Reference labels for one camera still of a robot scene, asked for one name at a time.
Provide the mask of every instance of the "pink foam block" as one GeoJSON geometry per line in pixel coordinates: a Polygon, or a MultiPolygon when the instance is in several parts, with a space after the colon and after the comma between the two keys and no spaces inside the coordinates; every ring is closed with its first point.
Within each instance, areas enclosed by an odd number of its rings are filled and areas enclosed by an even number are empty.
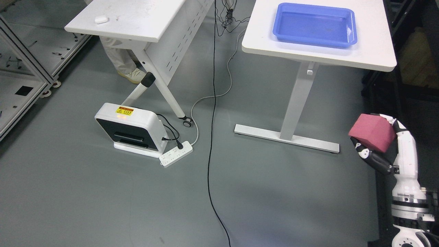
{"type": "Polygon", "coordinates": [[[357,138],[366,147],[383,153],[396,137],[385,118],[369,114],[361,114],[348,135],[357,138]]]}

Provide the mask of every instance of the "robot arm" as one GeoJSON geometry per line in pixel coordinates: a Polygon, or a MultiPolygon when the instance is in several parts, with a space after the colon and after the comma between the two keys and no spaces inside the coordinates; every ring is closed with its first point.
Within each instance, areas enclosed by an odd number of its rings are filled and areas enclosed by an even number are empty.
{"type": "Polygon", "coordinates": [[[351,137],[351,141],[367,164],[384,175],[393,172],[397,180],[392,190],[392,216],[393,225],[400,231],[394,237],[392,247],[431,247],[421,223],[434,222],[434,217],[428,214],[427,198],[417,181],[415,140],[396,118],[383,114],[379,116],[389,122],[397,135],[398,154],[393,165],[382,153],[367,148],[356,138],[351,137]]]}

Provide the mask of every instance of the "table top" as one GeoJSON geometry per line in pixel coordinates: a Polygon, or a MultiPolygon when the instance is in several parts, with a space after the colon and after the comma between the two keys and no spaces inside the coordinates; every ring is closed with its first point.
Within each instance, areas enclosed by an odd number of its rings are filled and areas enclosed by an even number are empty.
{"type": "Polygon", "coordinates": [[[396,66],[382,0],[256,0],[242,41],[242,50],[291,60],[386,72],[392,71],[396,66]],[[273,34],[273,26],[277,7],[284,2],[352,10],[355,14],[358,42],[348,48],[330,48],[278,41],[273,34]]]}
{"type": "Polygon", "coordinates": [[[185,0],[94,0],[66,26],[72,33],[158,42],[185,0]],[[105,15],[108,21],[95,23],[105,15]]]}

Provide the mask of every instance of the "blue tray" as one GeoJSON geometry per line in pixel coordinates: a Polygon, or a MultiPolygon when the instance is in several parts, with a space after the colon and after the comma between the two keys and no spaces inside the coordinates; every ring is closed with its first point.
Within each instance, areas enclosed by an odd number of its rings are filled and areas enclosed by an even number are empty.
{"type": "Polygon", "coordinates": [[[346,8],[279,4],[273,34],[298,44],[345,48],[357,43],[354,12],[346,8]]]}

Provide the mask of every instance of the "warning label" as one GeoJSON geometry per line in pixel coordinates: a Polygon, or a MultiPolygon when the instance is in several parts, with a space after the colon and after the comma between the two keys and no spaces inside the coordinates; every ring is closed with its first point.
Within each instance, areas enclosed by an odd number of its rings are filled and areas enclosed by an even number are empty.
{"type": "Polygon", "coordinates": [[[125,114],[125,115],[130,116],[133,113],[133,111],[134,111],[134,109],[120,106],[119,108],[117,108],[116,113],[125,114]]]}

